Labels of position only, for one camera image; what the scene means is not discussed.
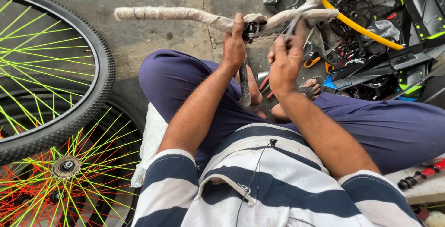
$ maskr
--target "person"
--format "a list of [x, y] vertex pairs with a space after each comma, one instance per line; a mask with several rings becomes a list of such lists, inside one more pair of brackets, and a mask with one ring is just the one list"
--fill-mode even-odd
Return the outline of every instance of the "person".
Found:
[[[328, 93], [309, 100], [295, 85], [300, 21], [296, 36], [278, 38], [270, 54], [274, 111], [292, 121], [272, 124], [238, 102], [242, 28], [239, 13], [219, 65], [171, 50], [142, 63], [140, 85], [169, 126], [132, 226], [420, 226], [381, 174], [445, 152], [445, 111]], [[316, 95], [319, 87], [307, 86]]]

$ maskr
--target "navy and white striped shirt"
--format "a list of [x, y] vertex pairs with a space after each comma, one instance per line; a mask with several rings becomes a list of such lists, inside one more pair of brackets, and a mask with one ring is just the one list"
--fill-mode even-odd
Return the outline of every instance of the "navy and white striped shirt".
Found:
[[[270, 139], [278, 139], [275, 146], [267, 146]], [[316, 227], [420, 226], [405, 196], [385, 177], [360, 170], [336, 181], [301, 135], [287, 128], [244, 126], [200, 170], [198, 176], [184, 150], [158, 153], [146, 171], [132, 226], [235, 226], [241, 203], [242, 227], [310, 226], [292, 218]]]

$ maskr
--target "blue plastic part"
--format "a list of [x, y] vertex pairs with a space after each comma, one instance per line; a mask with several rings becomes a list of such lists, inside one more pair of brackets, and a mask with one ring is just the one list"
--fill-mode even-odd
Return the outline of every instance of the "blue plastic part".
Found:
[[337, 89], [337, 87], [335, 87], [335, 85], [334, 85], [333, 82], [332, 82], [331, 74], [329, 74], [329, 75], [326, 77], [326, 79], [325, 79], [323, 85], [324, 85], [325, 87], [329, 87], [329, 88], [332, 88], [332, 89]]
[[416, 98], [407, 98], [407, 97], [404, 97], [404, 96], [400, 96], [397, 99], [398, 100], [402, 100], [402, 101], [415, 101], [415, 100], [417, 100]]

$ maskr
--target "bicycle tire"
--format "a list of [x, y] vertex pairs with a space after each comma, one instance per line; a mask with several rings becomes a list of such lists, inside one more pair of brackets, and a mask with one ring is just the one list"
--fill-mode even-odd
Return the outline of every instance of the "bicycle tire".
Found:
[[25, 133], [0, 140], [0, 165], [38, 153], [58, 144], [85, 126], [107, 101], [115, 80], [115, 67], [111, 51], [99, 33], [76, 13], [53, 0], [15, 0], [32, 4], [36, 10], [63, 20], [83, 35], [94, 48], [96, 69], [92, 88], [78, 104], [63, 115]]

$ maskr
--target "floor crack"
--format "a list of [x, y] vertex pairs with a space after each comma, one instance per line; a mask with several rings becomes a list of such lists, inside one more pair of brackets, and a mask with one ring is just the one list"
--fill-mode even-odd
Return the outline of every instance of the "floor crack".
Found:
[[[203, 10], [205, 11], [206, 10], [206, 3], [204, 3], [204, 0], [203, 0]], [[213, 58], [213, 60], [212, 61], [214, 61], [215, 62], [215, 56], [213, 55], [213, 44], [212, 44], [212, 36], [210, 35], [210, 30], [209, 30], [209, 26], [208, 25], [206, 25], [207, 26], [207, 33], [208, 33], [208, 35], [209, 35], [209, 41], [210, 41], [210, 45], [212, 46], [212, 58]]]

